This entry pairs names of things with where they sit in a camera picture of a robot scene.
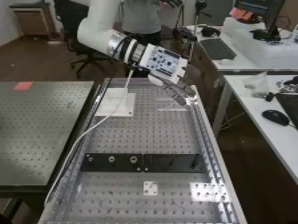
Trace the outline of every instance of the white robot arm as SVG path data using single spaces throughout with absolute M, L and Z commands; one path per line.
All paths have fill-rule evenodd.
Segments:
M 78 38 L 88 47 L 111 57 L 136 64 L 139 68 L 151 71 L 148 76 L 154 84 L 162 86 L 180 104 L 184 104 L 181 95 L 171 88 L 167 82 L 179 84 L 185 76 L 188 60 L 160 46 L 142 45 L 136 39 L 128 38 L 114 29 L 115 19 L 122 0 L 72 0 L 90 5 L 88 17 L 83 20 Z M 192 90 L 183 85 L 191 94 Z

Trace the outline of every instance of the cable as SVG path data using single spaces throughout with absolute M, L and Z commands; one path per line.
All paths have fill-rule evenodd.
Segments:
M 184 20 L 185 20 L 185 4 L 183 4 L 183 26 L 184 26 Z
M 175 28 L 179 28 L 179 23 L 180 23 L 180 18 L 181 18 L 181 14 L 183 14 L 183 26 L 184 26 L 184 4 L 181 5 L 180 7 L 180 14 L 179 14 L 179 18 L 177 18 L 177 21 L 176 21 L 176 26 Z
M 231 120 L 227 121 L 227 123 L 224 123 L 224 124 L 221 125 L 221 127 L 224 127 L 227 124 L 229 124 L 233 120 L 236 120 L 237 118 L 240 118 L 240 117 L 244 116 L 244 115 L 245 115 L 245 112 L 241 113 L 241 114 L 239 114 L 237 116 L 235 116 Z M 232 127 L 232 126 L 225 127 L 225 128 L 221 128 L 220 130 L 223 131 L 223 130 L 231 128 L 231 127 Z
M 295 125 L 289 124 L 289 126 L 292 126 L 293 128 L 296 128 L 298 130 L 298 128 Z
M 64 170 L 66 170 L 66 168 L 68 167 L 68 161 L 70 161 L 70 158 L 72 157 L 72 155 L 74 155 L 74 151 L 75 151 L 75 149 L 76 149 L 76 146 L 78 146 L 78 144 L 80 143 L 80 141 L 82 141 L 82 139 L 87 136 L 87 134 L 91 132 L 91 131 L 94 131 L 112 116 L 114 116 L 114 114 L 118 112 L 118 110 L 119 110 L 119 108 L 120 108 L 120 106 L 122 106 L 122 104 L 123 104 L 123 101 L 126 100 L 126 98 L 127 98 L 127 95 L 128 95 L 128 85 L 130 85 L 130 82 L 131 82 L 131 78 L 132 78 L 132 75 L 134 75 L 134 72 L 135 72 L 135 70 L 131 70 L 131 73 L 130 73 L 130 77 L 128 77 L 128 80 L 127 80 L 127 84 L 126 84 L 126 87 L 124 87 L 124 91 L 126 91 L 126 94 L 124 94 L 124 96 L 123 96 L 123 98 L 122 98 L 122 100 L 120 100 L 120 103 L 119 103 L 119 105 L 118 105 L 118 107 L 115 108 L 115 110 L 114 110 L 114 112 L 92 127 L 92 128 L 90 128 L 83 134 L 82 134 L 82 136 L 78 138 L 78 140 L 75 141 L 75 143 L 74 143 L 74 145 L 72 145 L 72 148 L 71 148 L 71 150 L 70 150 L 70 153 L 68 153 L 68 156 L 67 156 L 67 158 L 66 158 L 66 161 L 64 161 L 64 163 L 63 163 L 63 167 L 62 167 L 62 169 L 60 169 L 60 172 L 59 172 L 59 175 L 58 175 L 58 177 L 56 177 L 56 179 L 55 179 L 55 182 L 54 182 L 54 184 L 52 184 L 52 187 L 51 187 L 51 189 L 50 189 L 50 193 L 48 193 L 48 195 L 47 195 L 47 198 L 46 198 L 46 201 L 44 201 L 44 206 L 47 206 L 47 204 L 48 204 L 48 202 L 50 202 L 50 198 L 51 198 L 51 196 L 52 196 L 52 194 L 54 194 L 54 192 L 55 192 L 55 189 L 56 189 L 56 186 L 58 186 L 58 184 L 59 184 L 59 182 L 60 182 L 60 180 L 62 180 L 62 175 L 63 175 L 63 173 L 64 173 Z
M 120 43 L 119 43 L 119 45 L 118 45 L 118 47 L 116 47 L 116 49 L 115 49 L 115 51 L 114 51 L 114 54 L 112 54 L 112 56 L 111 56 L 111 64 L 114 64 L 114 62 L 115 62 L 115 56 L 116 56 L 116 54 L 119 53 L 119 48 L 120 48 L 120 46 L 123 45 L 123 43 L 124 43 L 124 41 L 127 40 L 127 39 L 130 39 L 131 37 L 134 37 L 134 36 L 140 36 L 143 39 L 144 39 L 144 36 L 143 36 L 143 34 L 139 34 L 139 33 L 132 33 L 132 34 L 130 34 L 127 37 L 124 37 L 124 39 L 120 41 Z
M 288 29 L 291 28 L 291 25 L 292 25 L 292 19 L 291 19 L 289 16 L 280 16 L 279 18 L 288 18 L 288 26 L 287 26 L 285 28 L 283 28 L 283 29 L 279 31 L 280 36 L 281 36 L 281 32 L 283 32 L 284 30 L 288 30 Z
M 170 111 L 175 105 L 179 105 L 179 103 L 175 101 L 175 99 L 172 99 L 172 100 L 174 100 L 174 103 L 166 109 L 162 109 L 163 111 Z

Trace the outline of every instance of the computer monitor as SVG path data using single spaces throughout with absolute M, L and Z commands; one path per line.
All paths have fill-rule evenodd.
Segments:
M 271 0 L 237 0 L 236 7 L 264 16 L 271 6 Z
M 277 29 L 277 18 L 287 0 L 237 0 L 236 7 L 263 16 L 267 32 L 256 31 L 255 38 L 259 40 L 281 40 Z

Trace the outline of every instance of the metal table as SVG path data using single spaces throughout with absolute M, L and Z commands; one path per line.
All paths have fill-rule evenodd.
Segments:
M 110 87 L 124 84 L 118 79 Z M 86 137 L 40 224 L 245 224 L 200 97 L 170 108 L 174 100 L 146 79 L 131 81 L 130 92 L 138 97 L 135 116 L 111 118 Z M 82 172 L 92 153 L 201 154 L 207 172 Z M 155 196 L 144 193 L 147 181 L 159 184 Z
M 47 191 L 94 82 L 0 83 L 0 194 Z

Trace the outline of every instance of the white shirt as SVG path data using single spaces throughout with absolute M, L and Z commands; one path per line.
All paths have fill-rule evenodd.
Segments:
M 140 34 L 162 31 L 160 0 L 126 0 L 123 30 Z

